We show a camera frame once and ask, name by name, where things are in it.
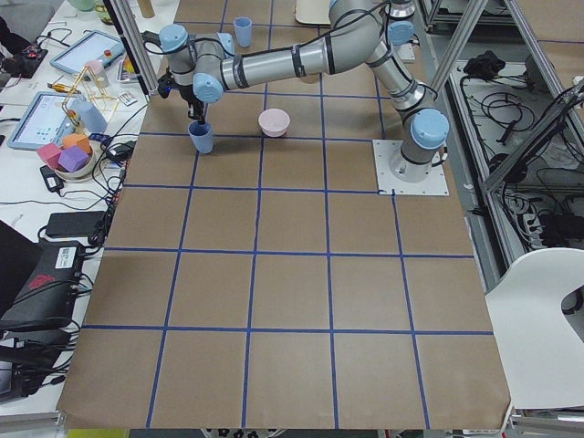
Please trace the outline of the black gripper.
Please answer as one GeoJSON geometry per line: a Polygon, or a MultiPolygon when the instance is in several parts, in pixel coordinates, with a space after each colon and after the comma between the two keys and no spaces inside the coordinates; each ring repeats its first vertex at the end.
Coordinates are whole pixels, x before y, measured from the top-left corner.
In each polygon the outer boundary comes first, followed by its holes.
{"type": "Polygon", "coordinates": [[[170,69],[166,68],[165,73],[158,78],[157,91],[163,99],[167,99],[173,90],[177,90],[182,99],[187,102],[188,118],[190,120],[198,120],[199,124],[205,124],[206,105],[204,103],[201,104],[201,101],[195,97],[193,86],[179,84],[170,69]]]}

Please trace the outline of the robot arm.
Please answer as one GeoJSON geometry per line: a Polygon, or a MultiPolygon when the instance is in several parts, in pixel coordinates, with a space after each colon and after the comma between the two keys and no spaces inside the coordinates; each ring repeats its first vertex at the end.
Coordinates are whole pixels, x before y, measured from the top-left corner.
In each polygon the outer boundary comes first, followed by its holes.
{"type": "Polygon", "coordinates": [[[414,13],[415,4],[412,0],[391,0],[387,6],[389,24],[386,35],[394,47],[409,44],[413,39],[412,17],[414,13]]]}
{"type": "Polygon", "coordinates": [[[322,36],[247,54],[235,52],[225,34],[189,34],[180,25],[165,26],[143,40],[157,45],[167,58],[166,73],[159,79],[160,95],[166,98],[171,90],[178,90],[188,104],[189,118],[199,125],[205,123],[206,105],[227,90],[367,66],[389,92],[401,117],[403,141],[389,160],[391,172],[407,183],[419,183],[429,174],[450,125],[434,108],[430,87],[395,55],[384,7],[372,1],[332,1],[331,28],[322,36]]]}

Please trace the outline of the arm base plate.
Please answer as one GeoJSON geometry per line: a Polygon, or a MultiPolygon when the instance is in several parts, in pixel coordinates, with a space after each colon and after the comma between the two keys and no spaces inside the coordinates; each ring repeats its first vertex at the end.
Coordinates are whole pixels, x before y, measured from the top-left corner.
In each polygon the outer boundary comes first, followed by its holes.
{"type": "Polygon", "coordinates": [[[443,162],[436,152],[431,162],[412,164],[402,157],[402,141],[373,140],[380,195],[448,196],[443,162]]]}

